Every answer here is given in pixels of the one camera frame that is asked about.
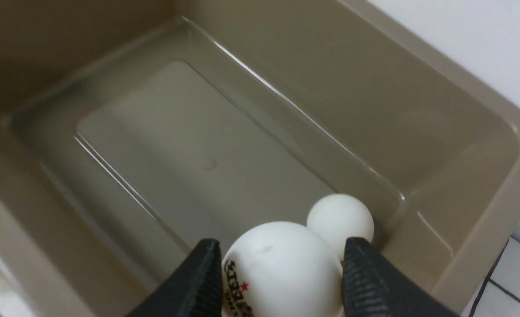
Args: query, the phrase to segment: small white ball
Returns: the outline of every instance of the small white ball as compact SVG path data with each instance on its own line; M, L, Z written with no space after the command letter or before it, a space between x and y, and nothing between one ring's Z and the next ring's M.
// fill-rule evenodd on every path
M356 198L333 193L317 201L307 218L307 228L323 237L338 259L344 260L344 248L349 237L373 239L373 218L368 208Z
M342 309L342 266L328 243L302 225L250 229L222 265L224 316L336 317Z

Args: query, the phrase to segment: large white ball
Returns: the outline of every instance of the large white ball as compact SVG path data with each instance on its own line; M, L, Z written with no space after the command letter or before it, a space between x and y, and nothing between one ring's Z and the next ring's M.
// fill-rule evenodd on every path
M307 228L323 237L340 261L349 237L373 239L373 218L368 208L356 198L333 193L317 201L307 218Z
M244 233L223 260L223 315L337 317L342 266L302 225L271 222Z

